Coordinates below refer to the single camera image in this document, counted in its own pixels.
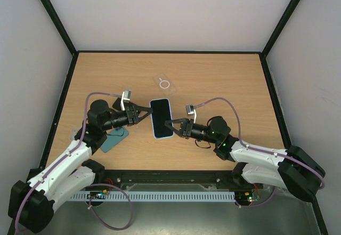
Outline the white translucent phone case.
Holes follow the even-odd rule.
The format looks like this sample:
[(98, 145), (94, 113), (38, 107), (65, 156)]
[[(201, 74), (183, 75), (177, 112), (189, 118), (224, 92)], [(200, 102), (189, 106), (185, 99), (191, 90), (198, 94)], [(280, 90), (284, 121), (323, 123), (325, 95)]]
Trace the white translucent phone case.
[(75, 136), (76, 136), (76, 134), (78, 133), (79, 130), (80, 130), (79, 127), (74, 127), (74, 128), (71, 129), (70, 134), (69, 134), (69, 140), (70, 141), (74, 140), (74, 138), (75, 138)]

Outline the black phone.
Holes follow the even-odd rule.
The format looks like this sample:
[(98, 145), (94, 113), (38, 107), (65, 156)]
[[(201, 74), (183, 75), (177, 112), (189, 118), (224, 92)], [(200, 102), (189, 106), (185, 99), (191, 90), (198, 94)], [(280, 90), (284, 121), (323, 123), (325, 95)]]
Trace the black phone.
[(112, 104), (112, 108), (117, 111), (122, 111), (121, 108), (121, 98), (117, 98), (115, 102)]

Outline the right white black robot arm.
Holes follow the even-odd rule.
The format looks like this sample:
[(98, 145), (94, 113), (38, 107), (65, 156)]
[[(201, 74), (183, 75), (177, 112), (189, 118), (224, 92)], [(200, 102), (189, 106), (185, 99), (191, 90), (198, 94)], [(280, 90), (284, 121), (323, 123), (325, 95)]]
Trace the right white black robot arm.
[(180, 137), (214, 144), (213, 151), (220, 159), (236, 163), (232, 181), (239, 188), (249, 183), (268, 184), (312, 202), (323, 184), (325, 171), (302, 148), (271, 149), (242, 142), (230, 134), (221, 116), (212, 117), (206, 125), (182, 118), (167, 120), (165, 126)]

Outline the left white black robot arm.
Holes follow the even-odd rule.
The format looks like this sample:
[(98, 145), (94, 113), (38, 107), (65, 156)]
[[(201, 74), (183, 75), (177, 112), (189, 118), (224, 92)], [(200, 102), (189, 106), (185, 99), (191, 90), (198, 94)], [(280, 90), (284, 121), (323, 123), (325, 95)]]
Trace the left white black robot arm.
[(138, 124), (150, 114), (152, 108), (130, 102), (120, 111), (111, 109), (105, 100), (86, 104), (82, 128), (65, 151), (36, 176), (12, 187), (8, 215), (16, 231), (22, 225), (33, 233), (41, 232), (74, 194), (101, 186), (105, 167), (91, 156), (107, 139), (107, 131)]

